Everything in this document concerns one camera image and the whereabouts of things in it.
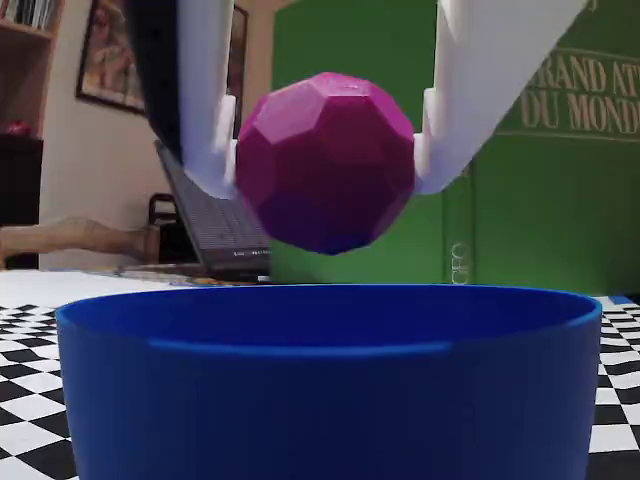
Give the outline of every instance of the green book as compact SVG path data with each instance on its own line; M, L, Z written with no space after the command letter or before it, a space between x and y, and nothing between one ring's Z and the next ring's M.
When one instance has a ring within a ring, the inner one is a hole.
M276 243L274 279L640 292L638 14L636 0L587 2L465 175L412 200L369 248L324 257ZM367 78L420 131L435 20L436 0L294 3L276 17L273 86Z

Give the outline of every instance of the blue container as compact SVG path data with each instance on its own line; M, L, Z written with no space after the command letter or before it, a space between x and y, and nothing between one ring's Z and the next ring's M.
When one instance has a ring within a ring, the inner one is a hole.
M82 480L584 480L600 305L323 285L58 311Z

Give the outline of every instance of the faceted ball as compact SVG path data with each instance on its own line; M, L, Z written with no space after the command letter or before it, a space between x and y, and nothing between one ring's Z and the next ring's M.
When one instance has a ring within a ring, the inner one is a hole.
M324 73L247 119L236 185L271 237L337 255L369 245L414 189L413 127L373 83Z

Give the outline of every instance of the checkered mat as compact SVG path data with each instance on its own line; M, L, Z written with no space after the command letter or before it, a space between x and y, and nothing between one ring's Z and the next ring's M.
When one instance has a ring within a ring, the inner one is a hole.
M0 307L0 479L77 479L53 309ZM640 478L640 306L605 312L588 480Z

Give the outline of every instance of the framed painting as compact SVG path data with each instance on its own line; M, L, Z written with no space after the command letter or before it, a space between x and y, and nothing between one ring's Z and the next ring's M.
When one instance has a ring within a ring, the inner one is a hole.
M127 35L124 0L93 0L82 49L76 97L144 114L144 99ZM238 99L236 135L241 124L249 16L235 8L229 55L228 92Z

